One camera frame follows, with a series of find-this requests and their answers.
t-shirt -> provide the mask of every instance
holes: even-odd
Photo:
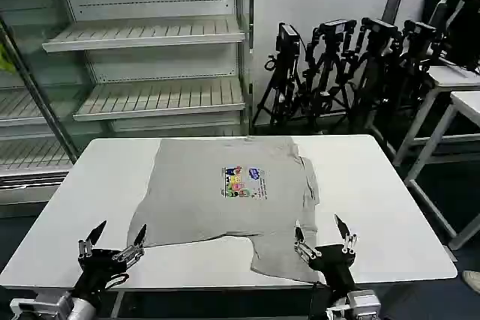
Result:
[[[313,167],[290,137],[163,139],[127,242],[143,224],[146,247],[245,236],[252,270],[314,282],[293,244],[298,220],[315,245],[317,203]]]

white shelf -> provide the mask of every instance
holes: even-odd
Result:
[[[235,76],[110,83],[95,86],[76,121],[231,112],[245,108]]]
[[[43,44],[47,52],[238,43],[245,39],[233,15],[77,22]]]
[[[0,175],[63,172],[71,162],[55,138],[0,142]]]
[[[60,119],[68,117],[78,107],[80,90],[77,87],[50,88],[46,94]],[[0,91],[0,127],[46,123],[26,89]]]

shoe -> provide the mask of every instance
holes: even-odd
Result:
[[[462,274],[465,283],[473,289],[474,292],[480,294],[480,273],[476,271],[464,271]]]

glass display case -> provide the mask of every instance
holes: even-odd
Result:
[[[115,136],[248,131],[251,0],[0,0],[0,176]]]

white desk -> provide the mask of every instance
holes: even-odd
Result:
[[[352,266],[357,283],[456,277],[455,266],[374,138],[293,138],[318,179],[317,243],[341,242],[334,214],[358,234]],[[1,273],[0,284],[10,289],[70,288],[80,275],[77,241],[105,219],[97,246],[123,248],[160,141],[93,141]],[[146,249],[123,288],[305,285],[254,273],[252,255],[247,238],[231,237]]]
[[[443,134],[447,131],[450,123],[453,121],[457,113],[465,115],[471,122],[477,124],[480,127],[480,91],[454,91],[451,93],[452,104],[447,108],[443,117],[440,119],[438,125],[435,128],[430,140],[428,140],[425,147],[422,149],[418,159],[409,171],[405,178],[405,185],[415,191],[420,199],[430,207],[432,212],[436,215],[436,218],[442,223],[446,231],[453,238],[448,246],[452,250],[460,249],[473,235],[480,232],[480,214],[475,217],[460,233],[457,233],[453,227],[449,224],[447,219],[442,215],[442,212],[435,206],[435,204],[428,198],[428,195],[423,191],[416,179],[420,174],[420,171],[428,163],[429,158],[435,151],[440,141],[443,138]],[[465,161],[471,161],[478,159],[478,155],[464,154],[462,157],[457,156],[460,160],[463,158]]]
[[[428,141],[429,138],[416,138],[416,136],[440,93],[480,90],[480,76],[456,65],[446,63],[446,66],[431,67],[428,74],[433,79],[434,87],[428,92],[423,104],[420,106],[420,109],[415,116],[415,119],[413,120],[412,126],[405,135],[402,144],[398,151],[394,153],[393,165],[395,166],[402,164],[410,147],[413,145],[425,144]],[[458,142],[476,141],[479,139],[480,134],[467,134],[444,136],[442,141]]]

